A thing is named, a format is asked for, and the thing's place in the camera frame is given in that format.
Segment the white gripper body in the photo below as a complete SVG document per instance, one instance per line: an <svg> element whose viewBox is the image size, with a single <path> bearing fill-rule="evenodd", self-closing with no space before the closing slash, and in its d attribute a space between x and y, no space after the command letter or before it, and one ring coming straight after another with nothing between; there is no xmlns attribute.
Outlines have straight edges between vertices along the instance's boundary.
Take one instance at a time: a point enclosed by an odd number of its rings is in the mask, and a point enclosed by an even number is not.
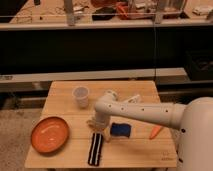
<svg viewBox="0 0 213 171"><path fill-rule="evenodd" d="M94 130L96 131L104 130L110 123L110 117L100 113L96 113L91 120L94 122Z"/></svg>

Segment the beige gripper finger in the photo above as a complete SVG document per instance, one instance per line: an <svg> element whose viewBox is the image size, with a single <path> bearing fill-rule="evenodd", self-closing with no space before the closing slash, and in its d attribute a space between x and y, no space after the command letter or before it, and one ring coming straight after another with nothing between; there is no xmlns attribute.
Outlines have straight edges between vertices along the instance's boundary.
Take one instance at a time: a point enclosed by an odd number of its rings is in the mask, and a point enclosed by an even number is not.
<svg viewBox="0 0 213 171"><path fill-rule="evenodd" d="M109 129L105 129L104 130L104 139L106 140L106 142L110 142L111 135L110 135L110 130Z"/></svg>
<svg viewBox="0 0 213 171"><path fill-rule="evenodd" d="M94 130L95 127L94 127L93 120L87 120L86 124L87 124L88 128L90 128L91 130Z"/></svg>

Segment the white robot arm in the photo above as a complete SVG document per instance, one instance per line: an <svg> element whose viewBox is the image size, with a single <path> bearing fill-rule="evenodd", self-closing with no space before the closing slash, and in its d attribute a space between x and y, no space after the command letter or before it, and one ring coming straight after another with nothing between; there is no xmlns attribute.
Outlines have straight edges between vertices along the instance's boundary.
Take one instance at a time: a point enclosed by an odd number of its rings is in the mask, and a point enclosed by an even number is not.
<svg viewBox="0 0 213 171"><path fill-rule="evenodd" d="M87 123L102 132L111 116L123 117L180 131L177 171L213 171L213 97L189 104L119 102L108 90L94 104L95 114Z"/></svg>

